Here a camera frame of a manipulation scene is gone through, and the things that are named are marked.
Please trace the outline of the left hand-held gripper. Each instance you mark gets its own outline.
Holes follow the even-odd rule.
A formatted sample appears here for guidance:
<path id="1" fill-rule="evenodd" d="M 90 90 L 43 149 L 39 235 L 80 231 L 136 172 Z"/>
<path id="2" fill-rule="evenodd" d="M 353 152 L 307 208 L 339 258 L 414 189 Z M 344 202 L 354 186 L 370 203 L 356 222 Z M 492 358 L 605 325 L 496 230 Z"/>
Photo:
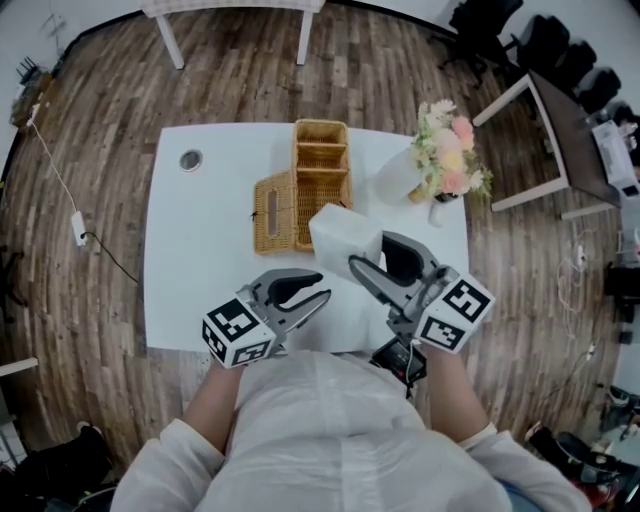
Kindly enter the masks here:
<path id="1" fill-rule="evenodd" d="M 202 338 L 209 351 L 226 369 L 276 356 L 283 351 L 285 331 L 304 325 L 326 305 L 331 291 L 317 292 L 286 310 L 282 305 L 322 279 L 321 273 L 302 268 L 265 272 L 204 316 Z"/>

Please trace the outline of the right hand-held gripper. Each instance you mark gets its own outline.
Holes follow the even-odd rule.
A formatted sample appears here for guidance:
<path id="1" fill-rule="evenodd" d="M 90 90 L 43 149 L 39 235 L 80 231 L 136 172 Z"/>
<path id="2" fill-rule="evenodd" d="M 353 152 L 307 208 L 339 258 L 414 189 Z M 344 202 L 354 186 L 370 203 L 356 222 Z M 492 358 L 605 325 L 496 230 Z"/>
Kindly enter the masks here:
<path id="1" fill-rule="evenodd" d="M 386 270 L 359 256 L 349 257 L 349 267 L 371 295 L 393 307 L 387 320 L 392 332 L 408 343 L 460 352 L 495 297 L 470 274 L 439 266 L 424 245 L 400 233 L 383 232 L 382 253 Z"/>

